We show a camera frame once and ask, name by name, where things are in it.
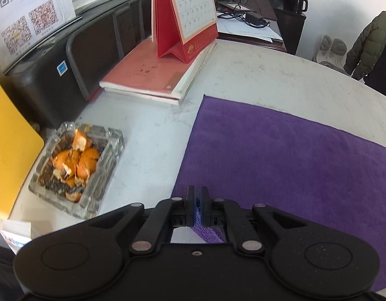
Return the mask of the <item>red book stack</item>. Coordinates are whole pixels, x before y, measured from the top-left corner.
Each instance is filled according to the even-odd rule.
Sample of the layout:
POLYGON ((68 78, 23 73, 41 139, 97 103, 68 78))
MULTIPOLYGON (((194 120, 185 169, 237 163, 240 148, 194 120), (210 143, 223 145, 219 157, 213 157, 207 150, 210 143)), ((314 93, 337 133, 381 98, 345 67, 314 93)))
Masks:
POLYGON ((99 85, 110 93, 178 105, 216 46, 216 42, 209 44, 187 64, 172 55, 157 57, 156 45, 146 39, 123 57, 99 85))

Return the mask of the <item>black power adapter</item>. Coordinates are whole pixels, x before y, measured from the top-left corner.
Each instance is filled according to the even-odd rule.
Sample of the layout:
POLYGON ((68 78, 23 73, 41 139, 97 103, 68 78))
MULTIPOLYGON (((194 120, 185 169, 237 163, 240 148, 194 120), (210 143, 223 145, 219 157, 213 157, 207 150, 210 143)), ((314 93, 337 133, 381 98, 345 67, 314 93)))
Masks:
POLYGON ((255 27, 266 27, 268 25, 268 22, 256 12, 247 12, 245 21, 255 27))

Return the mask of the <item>white papers on desk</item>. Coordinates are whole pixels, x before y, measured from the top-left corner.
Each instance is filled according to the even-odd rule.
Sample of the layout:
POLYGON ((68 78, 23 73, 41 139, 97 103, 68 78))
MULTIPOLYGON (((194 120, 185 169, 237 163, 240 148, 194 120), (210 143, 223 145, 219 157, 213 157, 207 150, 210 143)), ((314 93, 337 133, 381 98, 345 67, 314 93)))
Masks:
POLYGON ((219 33, 251 37, 267 42, 271 42, 272 40, 283 41, 282 37, 269 26, 254 28, 235 18, 218 18, 217 28, 219 33))

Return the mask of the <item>dark wooden desk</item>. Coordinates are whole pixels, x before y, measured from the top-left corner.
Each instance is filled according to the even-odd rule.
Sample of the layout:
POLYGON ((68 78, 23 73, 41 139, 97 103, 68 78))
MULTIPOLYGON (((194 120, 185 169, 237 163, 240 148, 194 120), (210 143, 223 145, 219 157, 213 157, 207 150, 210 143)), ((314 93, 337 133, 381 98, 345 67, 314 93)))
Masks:
POLYGON ((269 0, 217 0, 218 38, 287 52, 269 0))

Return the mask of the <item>white card box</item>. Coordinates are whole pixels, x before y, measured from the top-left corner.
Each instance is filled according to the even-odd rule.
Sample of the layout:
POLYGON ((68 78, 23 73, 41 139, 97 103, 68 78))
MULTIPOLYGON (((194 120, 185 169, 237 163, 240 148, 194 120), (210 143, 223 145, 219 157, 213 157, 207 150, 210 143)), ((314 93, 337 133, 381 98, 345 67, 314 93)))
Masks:
POLYGON ((17 254, 33 239, 33 226, 27 221, 4 220, 1 233, 9 248, 17 254))

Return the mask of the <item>black water dispenser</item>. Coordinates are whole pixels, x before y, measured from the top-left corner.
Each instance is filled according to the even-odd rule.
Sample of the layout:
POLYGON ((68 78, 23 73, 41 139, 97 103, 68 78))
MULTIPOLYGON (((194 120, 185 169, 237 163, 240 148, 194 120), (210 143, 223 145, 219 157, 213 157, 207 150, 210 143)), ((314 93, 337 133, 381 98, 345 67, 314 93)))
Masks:
POLYGON ((295 55, 305 25, 308 0, 270 0, 286 50, 295 55))

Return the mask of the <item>yellow folder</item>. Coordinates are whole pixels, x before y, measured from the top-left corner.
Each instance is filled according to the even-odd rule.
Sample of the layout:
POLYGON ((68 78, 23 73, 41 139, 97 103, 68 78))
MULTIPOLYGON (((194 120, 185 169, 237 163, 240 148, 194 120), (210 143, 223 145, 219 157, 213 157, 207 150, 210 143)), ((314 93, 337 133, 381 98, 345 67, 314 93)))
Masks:
POLYGON ((0 85, 0 219, 8 219, 44 141, 0 85))

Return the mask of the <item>QR code sign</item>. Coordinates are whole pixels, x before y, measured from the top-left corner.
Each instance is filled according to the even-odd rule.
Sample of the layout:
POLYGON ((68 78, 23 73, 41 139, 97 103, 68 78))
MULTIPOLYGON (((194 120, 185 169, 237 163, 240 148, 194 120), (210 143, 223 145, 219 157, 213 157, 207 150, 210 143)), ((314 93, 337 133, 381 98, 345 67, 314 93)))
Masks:
POLYGON ((0 69, 74 18, 72 0, 0 0, 0 69))

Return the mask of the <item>purple towel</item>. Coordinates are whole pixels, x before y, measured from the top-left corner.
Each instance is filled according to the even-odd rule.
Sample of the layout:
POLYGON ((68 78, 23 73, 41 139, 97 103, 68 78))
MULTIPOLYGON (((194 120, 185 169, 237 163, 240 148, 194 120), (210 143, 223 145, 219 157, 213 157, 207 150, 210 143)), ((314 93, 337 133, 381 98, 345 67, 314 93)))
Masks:
POLYGON ((204 97, 173 188, 207 187, 364 239, 386 288, 386 147, 288 113, 204 97))

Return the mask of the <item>green puffer jacket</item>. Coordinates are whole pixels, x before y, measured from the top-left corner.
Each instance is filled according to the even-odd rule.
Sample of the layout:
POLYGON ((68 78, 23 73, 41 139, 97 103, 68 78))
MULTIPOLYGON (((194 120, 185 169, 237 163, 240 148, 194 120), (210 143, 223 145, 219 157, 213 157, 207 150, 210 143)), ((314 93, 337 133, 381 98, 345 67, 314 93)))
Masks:
POLYGON ((355 80, 361 80, 375 67, 386 48, 386 11, 369 23, 346 55, 343 69, 355 80))

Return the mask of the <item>glass ashtray with peels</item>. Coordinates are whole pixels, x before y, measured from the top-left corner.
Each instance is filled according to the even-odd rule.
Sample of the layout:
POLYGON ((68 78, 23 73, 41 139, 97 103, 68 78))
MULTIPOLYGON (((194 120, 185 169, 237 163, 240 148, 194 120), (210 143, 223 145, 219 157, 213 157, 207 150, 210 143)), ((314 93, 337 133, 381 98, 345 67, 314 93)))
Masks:
POLYGON ((79 219, 95 217, 124 150, 123 132, 64 122, 49 140, 29 190, 79 219))

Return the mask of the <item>grey slippers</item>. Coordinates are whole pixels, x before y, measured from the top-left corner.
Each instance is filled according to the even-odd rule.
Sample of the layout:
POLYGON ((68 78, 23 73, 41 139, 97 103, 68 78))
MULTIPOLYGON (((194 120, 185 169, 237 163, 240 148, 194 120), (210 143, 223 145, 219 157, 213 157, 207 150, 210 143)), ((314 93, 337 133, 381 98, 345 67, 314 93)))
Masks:
POLYGON ((315 49, 313 54, 313 62, 346 74, 343 69, 346 53, 347 45, 342 39, 332 39, 329 35, 323 35, 319 42, 319 46, 315 49))

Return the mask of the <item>red desk calendar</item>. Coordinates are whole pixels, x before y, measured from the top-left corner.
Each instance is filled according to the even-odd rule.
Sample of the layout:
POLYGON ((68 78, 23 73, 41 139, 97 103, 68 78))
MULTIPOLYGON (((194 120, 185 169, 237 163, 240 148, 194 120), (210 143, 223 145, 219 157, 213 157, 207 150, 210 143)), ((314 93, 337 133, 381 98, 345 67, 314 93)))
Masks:
POLYGON ((159 57, 192 62, 218 37, 214 0, 152 0, 152 12, 159 57))

